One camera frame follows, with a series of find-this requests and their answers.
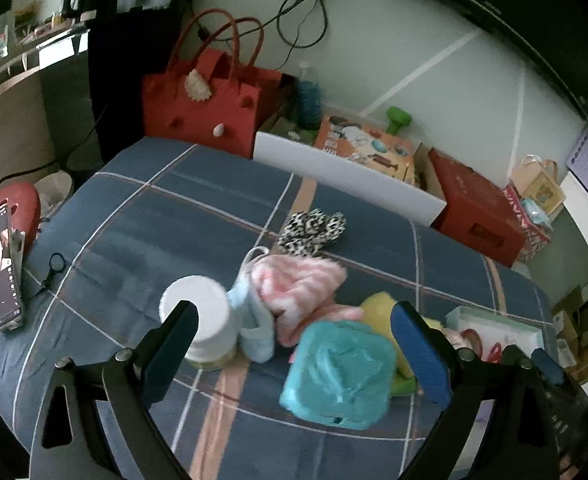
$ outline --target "metal screw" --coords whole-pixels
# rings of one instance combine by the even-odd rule
[[[69,365],[74,364],[71,357],[61,357],[58,361],[56,361],[56,368],[59,370],[63,370],[67,368]]]
[[[522,357],[519,359],[519,365],[521,368],[525,368],[525,370],[532,370],[534,364],[532,360],[527,359],[526,357]]]
[[[458,349],[458,357],[460,357],[462,361],[467,361],[470,363],[476,359],[476,354],[473,350],[463,347]]]
[[[116,361],[124,362],[128,361],[128,359],[133,355],[131,348],[122,348],[118,352],[116,352]]]

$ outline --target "orange box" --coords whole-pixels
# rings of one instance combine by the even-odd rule
[[[408,139],[338,116],[325,116],[314,147],[415,185]]]

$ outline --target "scrunchie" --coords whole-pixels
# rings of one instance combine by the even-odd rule
[[[320,209],[302,211],[287,221],[278,245],[292,256],[314,256],[325,244],[338,240],[344,230],[343,213],[326,215]]]

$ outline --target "blue gripper pad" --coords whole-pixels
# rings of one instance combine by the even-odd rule
[[[532,362],[548,383],[560,386],[565,382],[563,369],[542,348],[532,352]]]
[[[440,404],[441,409],[445,410],[450,405],[453,395],[450,369],[430,341],[428,331],[432,329],[408,303],[406,306],[399,303],[394,305],[390,325],[392,334],[418,378],[425,396],[431,402]]]

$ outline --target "small bottle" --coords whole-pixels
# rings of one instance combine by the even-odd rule
[[[305,130],[317,130],[323,120],[321,88],[318,76],[308,61],[301,61],[296,83],[296,113],[298,125]]]

